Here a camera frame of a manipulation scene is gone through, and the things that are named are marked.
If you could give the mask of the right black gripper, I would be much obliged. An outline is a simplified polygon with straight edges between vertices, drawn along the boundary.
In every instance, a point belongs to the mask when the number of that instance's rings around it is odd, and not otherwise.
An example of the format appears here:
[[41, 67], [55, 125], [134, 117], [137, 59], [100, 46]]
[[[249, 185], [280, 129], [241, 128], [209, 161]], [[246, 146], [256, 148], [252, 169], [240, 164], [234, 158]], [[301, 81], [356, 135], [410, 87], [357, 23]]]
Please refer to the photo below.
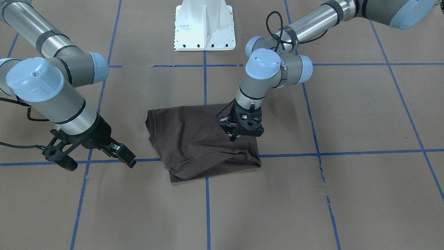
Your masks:
[[117, 158], [129, 168], [136, 164], [135, 154], [125, 144], [111, 138], [111, 126], [100, 116], [93, 125], [84, 133], [68, 136], [68, 142], [72, 144], [66, 151], [73, 151], [79, 145], [86, 149], [101, 149], [106, 155]]

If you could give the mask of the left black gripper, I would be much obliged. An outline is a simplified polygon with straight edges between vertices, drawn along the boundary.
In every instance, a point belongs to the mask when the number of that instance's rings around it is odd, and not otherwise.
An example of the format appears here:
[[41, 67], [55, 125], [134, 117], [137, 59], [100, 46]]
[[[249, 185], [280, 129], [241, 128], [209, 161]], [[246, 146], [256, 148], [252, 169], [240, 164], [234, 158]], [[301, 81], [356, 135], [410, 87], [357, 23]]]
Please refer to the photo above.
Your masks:
[[244, 109], [234, 99], [219, 114], [231, 104], [232, 108], [228, 116], [219, 118], [219, 125], [225, 133], [229, 135], [230, 141], [235, 142], [236, 138], [243, 136], [259, 137], [263, 134], [262, 111], [256, 108], [255, 102], [251, 102], [248, 109]]

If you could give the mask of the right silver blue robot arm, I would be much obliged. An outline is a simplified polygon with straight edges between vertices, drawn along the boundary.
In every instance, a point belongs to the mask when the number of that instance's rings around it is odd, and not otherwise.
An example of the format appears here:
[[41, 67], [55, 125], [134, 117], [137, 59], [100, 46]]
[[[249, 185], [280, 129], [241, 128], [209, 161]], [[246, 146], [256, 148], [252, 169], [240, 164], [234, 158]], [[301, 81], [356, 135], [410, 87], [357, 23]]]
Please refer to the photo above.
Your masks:
[[70, 157], [76, 147], [99, 149], [132, 168], [135, 155], [111, 137], [109, 124], [76, 90], [105, 81], [107, 61], [99, 53], [86, 53], [57, 30], [25, 0], [2, 0], [1, 21], [23, 36], [40, 56], [1, 60], [1, 92], [21, 105], [35, 108], [56, 127], [47, 146], [36, 145], [47, 161], [74, 171]]

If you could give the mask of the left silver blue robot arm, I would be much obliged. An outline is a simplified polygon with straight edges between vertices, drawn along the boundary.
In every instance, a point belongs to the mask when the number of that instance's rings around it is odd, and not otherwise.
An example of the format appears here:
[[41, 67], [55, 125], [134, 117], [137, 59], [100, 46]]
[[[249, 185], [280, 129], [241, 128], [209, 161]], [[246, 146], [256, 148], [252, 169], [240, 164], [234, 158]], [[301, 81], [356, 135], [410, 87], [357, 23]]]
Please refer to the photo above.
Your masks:
[[292, 54], [299, 45], [313, 42], [355, 17], [407, 30], [422, 21], [435, 4], [435, 0], [329, 0], [275, 33], [268, 30], [268, 37], [251, 38], [245, 49], [245, 74], [232, 109], [228, 116], [217, 119], [218, 124], [230, 141], [239, 136], [261, 136], [261, 104], [268, 90], [304, 83], [313, 74], [309, 57]]

